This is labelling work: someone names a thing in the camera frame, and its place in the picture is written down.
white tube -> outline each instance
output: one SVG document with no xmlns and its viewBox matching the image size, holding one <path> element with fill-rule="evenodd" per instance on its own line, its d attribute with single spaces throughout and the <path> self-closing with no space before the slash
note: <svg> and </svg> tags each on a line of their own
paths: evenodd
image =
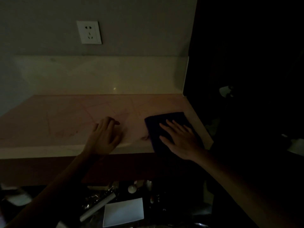
<svg viewBox="0 0 304 228">
<path fill-rule="evenodd" d="M 80 221 L 86 220 L 88 217 L 90 217 L 92 214 L 94 214 L 97 210 L 99 210 L 101 207 L 105 206 L 109 201 L 114 199 L 116 195 L 114 193 L 110 194 L 108 197 L 103 199 L 101 202 L 99 202 L 97 205 L 93 206 L 91 209 L 89 209 L 87 212 L 85 212 L 83 215 L 80 216 Z"/>
</svg>

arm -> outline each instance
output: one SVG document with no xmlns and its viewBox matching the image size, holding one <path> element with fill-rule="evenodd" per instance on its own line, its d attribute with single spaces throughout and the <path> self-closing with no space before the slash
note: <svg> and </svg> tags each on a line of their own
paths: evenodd
<svg viewBox="0 0 304 228">
<path fill-rule="evenodd" d="M 240 176 L 202 149 L 192 130 L 177 122 L 160 124 L 172 137 L 174 144 L 160 136 L 161 141 L 182 159 L 192 160 L 204 168 L 230 194 L 234 201 L 259 227 L 300 227 L 278 205 L 246 184 Z"/>
<path fill-rule="evenodd" d="M 68 191 L 80 183 L 96 161 L 109 154 L 119 144 L 121 135 L 112 134 L 114 125 L 119 124 L 109 117 L 96 124 L 82 153 L 6 227 L 55 227 L 62 212 L 67 210 Z"/>
</svg>

purple cleaning cloth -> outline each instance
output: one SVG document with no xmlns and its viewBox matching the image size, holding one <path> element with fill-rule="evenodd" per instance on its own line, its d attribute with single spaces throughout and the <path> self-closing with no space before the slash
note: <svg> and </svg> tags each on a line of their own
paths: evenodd
<svg viewBox="0 0 304 228">
<path fill-rule="evenodd" d="M 174 120 L 181 126 L 186 125 L 189 128 L 191 128 L 193 133 L 195 134 L 196 138 L 198 139 L 200 145 L 203 147 L 201 138 L 195 132 L 195 130 L 193 129 L 190 122 L 188 122 L 187 118 L 185 117 L 184 112 L 161 114 L 161 115 L 150 116 L 150 117 L 145 118 L 145 123 L 146 123 L 147 129 L 148 129 L 148 132 L 149 132 L 149 137 L 150 137 L 150 140 L 152 143 L 152 147 L 154 149 L 154 152 L 157 153 L 157 155 L 162 156 L 162 157 L 164 157 L 164 156 L 167 157 L 167 156 L 172 156 L 172 155 L 175 156 L 175 154 L 173 154 L 170 151 L 170 149 L 165 144 L 163 144 L 163 142 L 159 139 L 159 136 L 161 135 L 161 136 L 164 136 L 165 138 L 168 138 L 169 141 L 174 143 L 170 134 L 168 134 L 168 132 L 166 132 L 159 126 L 159 123 L 162 123 L 163 125 L 168 126 L 168 124 L 166 123 L 166 119 L 168 119 L 170 122 L 172 122 Z"/>
</svg>

electrical outlet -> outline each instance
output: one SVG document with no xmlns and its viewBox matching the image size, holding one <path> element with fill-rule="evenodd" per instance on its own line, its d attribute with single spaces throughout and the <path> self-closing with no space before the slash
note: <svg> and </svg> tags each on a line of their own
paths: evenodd
<svg viewBox="0 0 304 228">
<path fill-rule="evenodd" d="M 102 44 L 98 22 L 77 21 L 82 44 Z"/>
</svg>

hand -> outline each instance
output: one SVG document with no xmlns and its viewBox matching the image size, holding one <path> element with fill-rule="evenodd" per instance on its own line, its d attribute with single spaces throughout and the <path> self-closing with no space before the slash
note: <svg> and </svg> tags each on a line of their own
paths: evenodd
<svg viewBox="0 0 304 228">
<path fill-rule="evenodd" d="M 99 124 L 95 124 L 87 140 L 84 152 L 98 155 L 111 153 L 121 141 L 121 134 L 113 135 L 115 125 L 120 125 L 120 123 L 110 117 L 105 117 L 100 120 Z"/>
<path fill-rule="evenodd" d="M 159 125 L 171 135 L 174 144 L 163 136 L 159 136 L 160 140 L 180 158 L 194 161 L 197 154 L 203 149 L 200 147 L 192 130 L 185 125 L 181 126 L 174 120 L 173 123 L 166 120 L 166 123 L 169 126 L 161 123 Z"/>
</svg>

